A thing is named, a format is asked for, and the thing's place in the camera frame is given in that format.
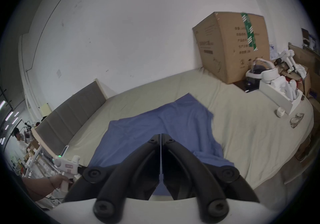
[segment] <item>wall outlet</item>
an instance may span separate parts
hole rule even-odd
[[[60,70],[57,71],[57,76],[58,76],[58,78],[61,77],[61,71]]]

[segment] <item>small white cup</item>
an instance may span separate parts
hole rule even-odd
[[[278,109],[277,109],[277,116],[280,117],[280,118],[282,118],[284,114],[285,114],[285,109],[282,108],[282,107],[278,107]]]

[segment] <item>white vr headset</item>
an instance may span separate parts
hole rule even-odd
[[[266,63],[270,67],[270,69],[262,71],[261,74],[254,74],[253,70],[257,61],[262,61]],[[278,69],[274,66],[272,62],[259,58],[253,61],[251,70],[248,70],[245,76],[249,78],[262,79],[263,82],[270,84],[272,80],[278,78],[280,75]]]

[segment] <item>gray headboard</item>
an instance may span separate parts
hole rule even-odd
[[[104,94],[94,81],[50,113],[36,131],[54,154],[60,155],[77,131],[105,102]]]

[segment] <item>green tape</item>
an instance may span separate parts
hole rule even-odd
[[[250,47],[253,47],[254,51],[256,51],[258,50],[258,48],[256,46],[256,39],[254,38],[254,29],[252,28],[249,16],[246,13],[241,13],[241,17],[245,25],[245,29],[247,31],[248,44]]]

